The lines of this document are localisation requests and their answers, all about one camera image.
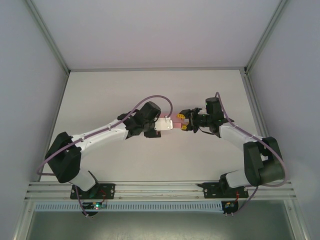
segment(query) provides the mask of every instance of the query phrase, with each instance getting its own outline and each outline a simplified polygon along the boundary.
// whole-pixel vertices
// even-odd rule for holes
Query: white panel
[[[252,72],[311,239],[320,238],[320,1],[293,0]]]
[[[0,238],[9,240],[66,78],[23,1],[1,1],[0,33]]]
[[[238,70],[73,72],[70,74],[53,137],[66,131],[80,134],[129,112],[150,95],[172,100],[174,112],[202,107],[219,91],[231,118],[256,133]],[[155,99],[162,112],[169,104]],[[99,181],[218,180],[239,169],[243,153],[229,142],[198,132],[162,132],[162,138],[136,136],[113,142],[81,162]],[[42,177],[42,181],[56,181]]]
[[[243,67],[279,0],[34,0],[70,69]]]
[[[42,202],[35,206],[36,212],[79,212],[78,202]],[[223,213],[221,201],[161,201],[161,202],[104,202],[102,208],[87,212],[206,212]]]

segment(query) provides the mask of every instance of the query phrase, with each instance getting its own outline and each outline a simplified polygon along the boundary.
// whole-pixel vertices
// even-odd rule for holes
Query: gray floor
[[[252,201],[241,213],[36,212],[29,240],[291,240],[281,201]]]

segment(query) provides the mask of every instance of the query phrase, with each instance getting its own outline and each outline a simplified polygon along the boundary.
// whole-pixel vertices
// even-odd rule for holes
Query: pink object
[[[174,129],[181,129],[182,124],[185,123],[184,119],[181,119],[177,117],[178,113],[173,112],[171,115],[171,120],[173,123],[173,128]],[[168,113],[161,113],[160,118],[164,118],[165,116],[168,116]]]

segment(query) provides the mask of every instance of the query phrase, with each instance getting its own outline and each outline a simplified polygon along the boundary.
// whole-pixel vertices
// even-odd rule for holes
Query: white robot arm
[[[265,148],[267,146],[281,156],[277,141],[273,137],[245,134],[239,130],[241,128],[232,124],[233,120],[227,115],[225,118],[222,107],[218,97],[211,97],[206,99],[206,114],[201,112],[201,108],[194,108],[183,110],[177,115],[184,121],[188,119],[187,124],[181,126],[182,130],[196,133],[200,127],[209,127],[210,132],[207,133],[225,139],[243,151],[244,168],[221,175],[219,191],[226,193],[229,189],[259,186],[283,179],[285,171],[282,165]],[[147,138],[161,137],[161,131],[173,129],[173,121],[169,117],[160,117],[160,114],[160,108],[149,101],[134,114],[129,116],[124,113],[95,130],[72,136],[62,132],[50,147],[46,155],[47,162],[60,183],[70,182],[88,192],[90,197],[94,196],[99,190],[99,183],[91,172],[80,168],[81,159],[105,144],[126,140],[141,133]]]
[[[251,135],[235,125],[217,96],[207,98],[205,106],[206,113],[204,109],[196,107],[182,110],[177,117],[188,120],[181,126],[183,131],[196,133],[201,130],[200,127],[207,127],[210,132],[205,133],[225,139],[243,151],[244,167],[220,176],[219,188],[222,193],[243,186],[266,185],[281,179],[285,182],[285,168],[276,139]]]
[[[72,136],[62,132],[46,154],[46,159],[53,156],[48,164],[60,183],[70,182],[84,192],[91,191],[90,195],[93,196],[98,191],[99,183],[91,172],[80,168],[81,159],[105,144],[126,140],[141,133],[146,138],[160,138],[161,131],[173,129],[170,117],[160,117],[160,114],[160,108],[149,101],[133,115],[127,117],[128,113],[121,114],[114,121],[95,130]]]

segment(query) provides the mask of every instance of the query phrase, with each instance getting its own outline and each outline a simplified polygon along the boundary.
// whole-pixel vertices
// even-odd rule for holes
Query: white floor
[[[256,134],[257,129],[238,70],[73,72],[70,74],[53,138],[80,134],[129,112],[150,95],[171,99],[174,113],[203,107],[219,91],[228,115]],[[155,99],[163,113],[165,100]],[[243,153],[216,136],[180,129],[162,138],[132,137],[103,146],[81,161],[99,181],[207,181],[243,168]],[[45,166],[44,172],[51,172]],[[42,181],[57,181],[43,176]]]

